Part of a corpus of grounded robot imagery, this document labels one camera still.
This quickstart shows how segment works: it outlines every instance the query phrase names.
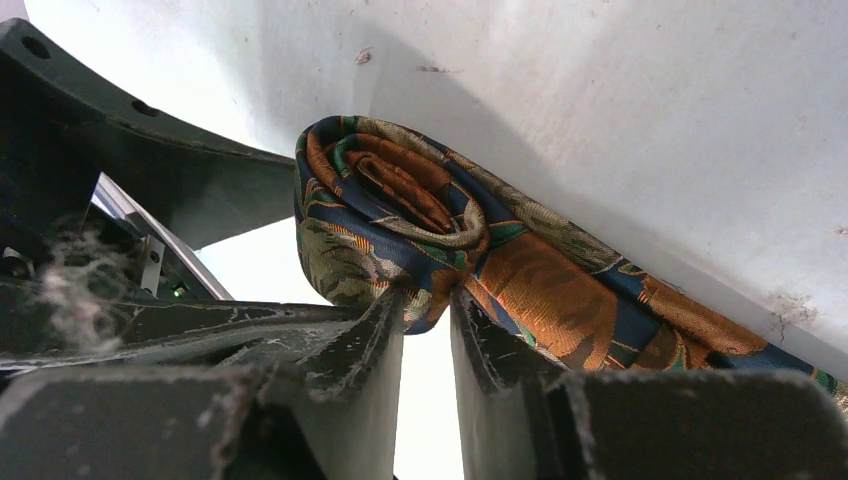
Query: white surface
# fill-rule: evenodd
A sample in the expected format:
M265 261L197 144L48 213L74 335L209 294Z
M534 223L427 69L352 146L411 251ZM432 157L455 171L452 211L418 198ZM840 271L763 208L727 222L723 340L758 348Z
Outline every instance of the white surface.
M0 1L0 21L6 20L7 18L28 18L24 0Z
M846 2L27 5L37 26L108 79L236 140L291 154L306 126L338 113L427 133L848 379L839 352L848 350L848 235L837 233L848 227ZM369 46L371 61L357 66ZM270 250L278 245L262 248L293 258ZM235 284L256 271L221 279L238 296ZM292 263L262 280L274 281L303 280ZM807 320L781 329L769 308ZM422 426L438 417L418 414ZM402 450L409 433L400 435ZM416 468L454 448L442 437L426 443ZM401 467L402 480L450 478Z

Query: dust clump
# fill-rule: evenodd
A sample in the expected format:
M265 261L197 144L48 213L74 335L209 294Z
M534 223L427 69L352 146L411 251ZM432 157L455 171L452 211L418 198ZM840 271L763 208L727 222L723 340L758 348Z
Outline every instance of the dust clump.
M366 63L371 61L371 49L374 47L366 47L359 51L359 55L353 59L357 65L365 65Z
M110 300L127 291L122 270L128 258L104 245L98 228L81 223L68 221L57 229L36 300L52 307L50 326L67 348L109 353L121 345Z
M780 328L780 341L786 340L787 325L810 325L819 316L819 311L808 307L809 295L793 295L788 292L771 292L766 298L766 306L776 319L774 327Z

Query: necktie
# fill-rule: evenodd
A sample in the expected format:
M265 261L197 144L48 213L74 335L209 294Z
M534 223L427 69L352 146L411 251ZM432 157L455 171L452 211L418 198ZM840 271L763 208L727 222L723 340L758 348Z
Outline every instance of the necktie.
M362 116L296 148L297 244L311 285L364 310L394 284L408 334L461 285L491 319L571 370L793 369L848 388L649 275L450 148Z

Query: fabric fold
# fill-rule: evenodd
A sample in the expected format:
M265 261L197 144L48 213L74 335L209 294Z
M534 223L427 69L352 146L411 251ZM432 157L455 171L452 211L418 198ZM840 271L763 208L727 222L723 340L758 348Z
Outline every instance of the fabric fold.
M333 304L364 310L398 285L417 334L464 285L493 321L565 368L786 368L843 401L831 375L418 132L328 117L300 136L296 165L301 265Z

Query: screw hole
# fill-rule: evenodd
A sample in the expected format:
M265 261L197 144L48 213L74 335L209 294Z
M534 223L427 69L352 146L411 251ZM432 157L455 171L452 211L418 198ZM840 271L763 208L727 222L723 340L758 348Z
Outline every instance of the screw hole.
M147 115L148 117L155 117L159 115L159 110L156 110L155 108L149 106L141 100L135 100L132 103L132 106L136 112L142 115Z
M50 59L50 51L48 51L47 47L45 47L38 39L33 37L24 37L21 39L21 43L23 43L24 47L29 50L29 53L36 57L42 60Z

